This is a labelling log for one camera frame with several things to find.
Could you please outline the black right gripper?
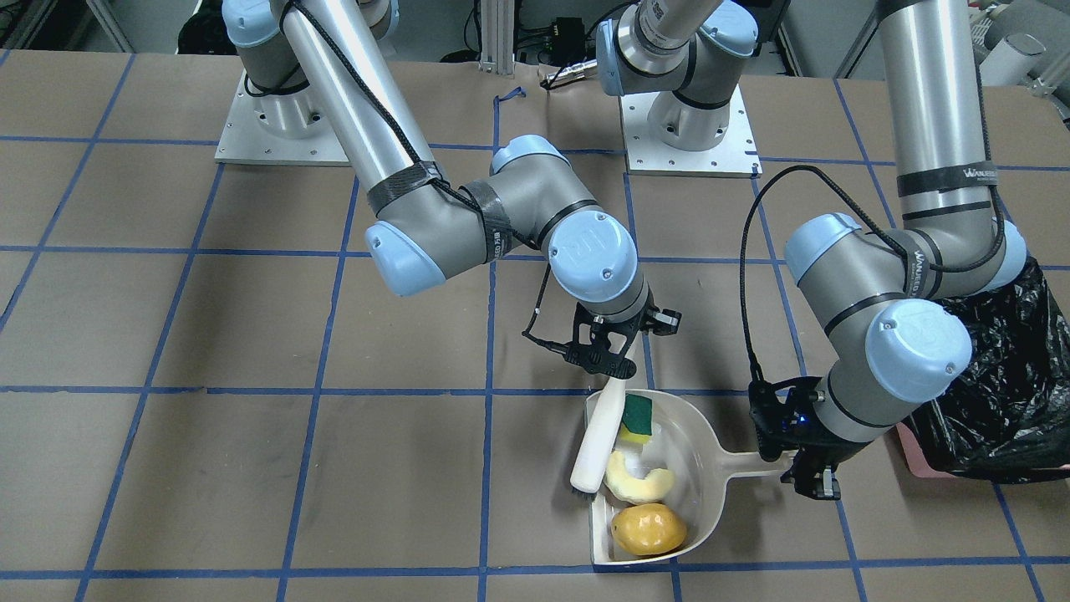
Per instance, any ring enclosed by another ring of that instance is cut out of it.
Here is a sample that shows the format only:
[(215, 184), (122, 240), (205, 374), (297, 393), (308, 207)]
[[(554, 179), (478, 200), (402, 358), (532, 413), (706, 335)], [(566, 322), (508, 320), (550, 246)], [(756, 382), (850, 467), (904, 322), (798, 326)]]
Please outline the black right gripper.
[(643, 331), (658, 336), (679, 331), (681, 317), (679, 311), (646, 304), (631, 319), (610, 323), (578, 304), (574, 312), (574, 338), (564, 348), (564, 359), (588, 374), (630, 380), (637, 373), (635, 360), (628, 358), (635, 340)]

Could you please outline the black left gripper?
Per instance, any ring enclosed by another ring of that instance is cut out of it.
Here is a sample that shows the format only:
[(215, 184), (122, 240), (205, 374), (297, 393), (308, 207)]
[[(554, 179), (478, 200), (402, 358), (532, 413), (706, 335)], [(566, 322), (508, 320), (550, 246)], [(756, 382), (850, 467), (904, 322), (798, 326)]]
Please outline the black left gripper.
[(753, 376), (748, 386), (750, 415), (763, 461), (796, 452), (780, 481), (811, 499), (837, 501), (841, 488), (836, 470), (868, 443), (843, 439), (817, 419), (819, 401), (832, 400), (830, 393), (817, 392), (817, 376), (780, 382)]

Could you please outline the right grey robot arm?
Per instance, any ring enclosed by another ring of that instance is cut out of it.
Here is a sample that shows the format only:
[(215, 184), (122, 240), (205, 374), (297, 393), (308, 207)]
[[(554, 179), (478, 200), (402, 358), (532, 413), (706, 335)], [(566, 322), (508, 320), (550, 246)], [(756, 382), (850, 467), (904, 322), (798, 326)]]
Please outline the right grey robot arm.
[(656, 304), (635, 238), (572, 163), (538, 135), (498, 149), (485, 176), (452, 175), (391, 72), (367, 7), (355, 1), (225, 1), (221, 26), (246, 95), (297, 99), (299, 129), (325, 127), (374, 220), (364, 244), (389, 291), (431, 290), (517, 247), (542, 254), (546, 279), (576, 302), (566, 342), (534, 338), (591, 374), (635, 376), (642, 334), (679, 331)]

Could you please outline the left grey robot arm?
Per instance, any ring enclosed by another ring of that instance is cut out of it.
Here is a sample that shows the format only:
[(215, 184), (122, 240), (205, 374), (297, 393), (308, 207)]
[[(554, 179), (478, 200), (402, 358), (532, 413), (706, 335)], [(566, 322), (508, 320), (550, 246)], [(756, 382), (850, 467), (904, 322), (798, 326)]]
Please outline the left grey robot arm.
[(1002, 216), (966, 7), (878, 1), (873, 18), (893, 108), (901, 226), (878, 228), (824, 171), (795, 165), (756, 192), (742, 228), (748, 235), (773, 186), (798, 172), (851, 209), (802, 223), (783, 251), (837, 352), (825, 376), (766, 380), (742, 304), (759, 454), (774, 462), (794, 452), (781, 481), (817, 500), (839, 499), (841, 462), (945, 393), (970, 364), (970, 336), (941, 299), (1006, 285), (1027, 259)]

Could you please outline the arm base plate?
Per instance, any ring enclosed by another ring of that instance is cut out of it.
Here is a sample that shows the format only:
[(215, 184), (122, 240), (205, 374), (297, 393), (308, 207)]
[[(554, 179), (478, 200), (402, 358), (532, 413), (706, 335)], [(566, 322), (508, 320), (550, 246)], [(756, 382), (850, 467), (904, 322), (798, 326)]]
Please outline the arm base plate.
[(759, 176), (763, 172), (742, 88), (699, 110), (672, 92), (620, 98), (628, 171), (647, 176)]
[(260, 166), (343, 166), (363, 174), (372, 155), (360, 139), (351, 104), (353, 84), (314, 74), (314, 83), (290, 94), (268, 95), (238, 80), (215, 160)]

